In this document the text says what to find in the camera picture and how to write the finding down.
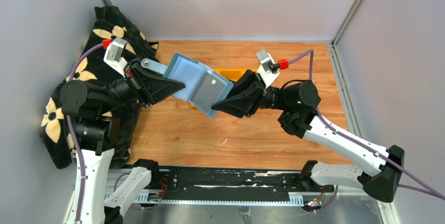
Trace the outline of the dark grey credit card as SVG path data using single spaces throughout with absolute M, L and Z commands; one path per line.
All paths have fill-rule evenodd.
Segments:
M 201 83 L 198 85 L 191 98 L 191 103 L 203 113 L 210 114 L 212 105 L 218 102 L 218 99 L 226 86 L 227 83 L 220 78 L 210 73 L 205 73 Z

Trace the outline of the blue leather card holder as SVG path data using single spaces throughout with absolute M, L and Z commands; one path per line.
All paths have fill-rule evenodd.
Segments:
M 185 83 L 185 88 L 177 91 L 173 94 L 173 96 L 189 103 L 191 103 L 191 98 L 194 95 L 198 85 L 201 83 L 205 73 L 210 73 L 227 83 L 227 86 L 219 97 L 218 102 L 227 97 L 234 85 L 230 80 L 222 77 L 211 67 L 186 55 L 180 54 L 179 52 L 173 54 L 167 66 L 148 58 L 142 59 L 141 66 L 145 69 L 161 74 L 164 78 Z M 212 109 L 210 114 L 204 114 L 209 116 L 209 118 L 213 118 L 216 113 L 217 111 Z

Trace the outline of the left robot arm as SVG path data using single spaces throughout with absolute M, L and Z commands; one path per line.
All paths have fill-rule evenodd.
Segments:
M 70 80 L 60 90 L 61 110 L 67 118 L 76 149 L 77 181 L 69 223 L 123 223 L 124 216 L 139 193 L 161 182 L 159 166 L 140 159 L 128 178 L 105 196 L 107 177 L 118 140 L 121 120 L 107 112 L 138 102 L 157 104 L 185 87 L 184 83 L 145 69 L 141 60 L 110 61 L 121 78 L 106 86 Z

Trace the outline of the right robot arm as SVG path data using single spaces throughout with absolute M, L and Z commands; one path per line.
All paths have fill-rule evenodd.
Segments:
M 260 74 L 250 70 L 234 83 L 227 97 L 212 108 L 237 118 L 250 117 L 259 109 L 280 110 L 278 122 L 289 135 L 318 143 L 347 158 L 350 165 L 315 160 L 300 171 L 301 187 L 313 191 L 326 185 L 363 190 L 368 196 L 392 202 L 402 176 L 404 150 L 366 141 L 324 117 L 312 80 L 290 80 L 281 87 L 266 87 Z

